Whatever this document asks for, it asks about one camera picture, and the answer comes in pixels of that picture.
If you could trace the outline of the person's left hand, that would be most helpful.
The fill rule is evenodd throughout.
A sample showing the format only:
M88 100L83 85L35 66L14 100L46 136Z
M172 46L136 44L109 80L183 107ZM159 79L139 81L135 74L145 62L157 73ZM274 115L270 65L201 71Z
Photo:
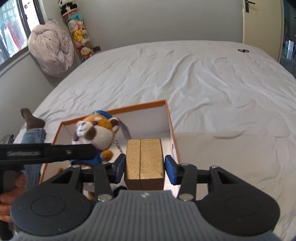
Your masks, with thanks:
M1 194L1 204L0 204L0 218L1 221L12 223L10 216L10 209L13 202L26 191L26 176L24 173L18 175L15 180L15 187L9 191Z

